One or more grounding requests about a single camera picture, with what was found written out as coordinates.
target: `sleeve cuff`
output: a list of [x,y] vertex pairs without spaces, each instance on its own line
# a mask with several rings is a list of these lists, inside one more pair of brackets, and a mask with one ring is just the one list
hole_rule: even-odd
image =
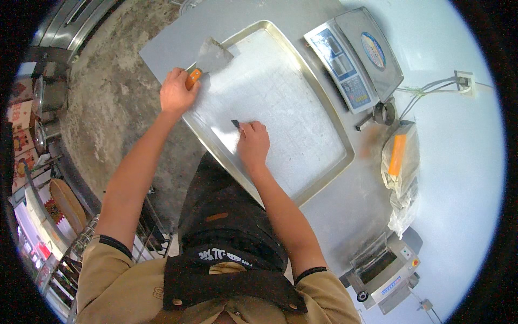
[[133,257],[130,250],[124,244],[122,244],[121,242],[119,242],[118,240],[116,240],[113,237],[101,234],[99,237],[99,243],[103,243],[103,244],[109,245],[113,248],[116,248],[120,252],[124,253],[130,260]]
[[302,272],[296,279],[295,279],[295,286],[304,279],[305,277],[309,276],[310,274],[316,273],[316,272],[324,272],[327,271],[326,267],[324,266],[316,266],[312,267],[310,269],[307,269],[306,271]]

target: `person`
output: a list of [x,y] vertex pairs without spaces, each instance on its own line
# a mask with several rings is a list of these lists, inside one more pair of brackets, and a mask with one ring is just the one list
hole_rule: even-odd
[[[237,150],[265,208],[207,153],[181,211],[180,255],[133,264],[159,156],[200,88],[188,91],[186,78],[180,68],[167,74],[162,112],[108,183],[83,253],[77,323],[360,323],[308,221],[268,170],[268,132],[258,121],[239,124]],[[295,285],[284,276],[288,259]]]

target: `stainless steel baking tray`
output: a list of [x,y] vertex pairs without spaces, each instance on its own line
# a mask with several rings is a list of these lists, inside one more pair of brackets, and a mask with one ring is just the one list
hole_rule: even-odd
[[335,108],[273,23],[258,21],[221,44],[235,58],[200,79],[202,88],[184,121],[260,204],[237,155],[239,132],[231,120],[265,124],[271,143],[266,164],[285,192],[303,205],[354,159]]

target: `wheel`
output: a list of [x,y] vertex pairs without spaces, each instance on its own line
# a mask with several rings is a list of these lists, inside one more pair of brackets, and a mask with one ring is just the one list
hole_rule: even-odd
[[358,300],[359,302],[363,303],[364,301],[367,300],[367,298],[369,298],[369,293],[367,291],[360,291],[358,293],[358,295],[356,296],[356,300]]

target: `knife handle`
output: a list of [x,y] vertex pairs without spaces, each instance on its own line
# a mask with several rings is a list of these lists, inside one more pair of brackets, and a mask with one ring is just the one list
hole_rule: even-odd
[[202,70],[200,70],[199,68],[195,68],[194,71],[192,71],[191,74],[189,74],[187,80],[185,81],[185,87],[187,88],[187,90],[190,90],[193,87],[193,85],[200,78],[200,76],[202,76]]

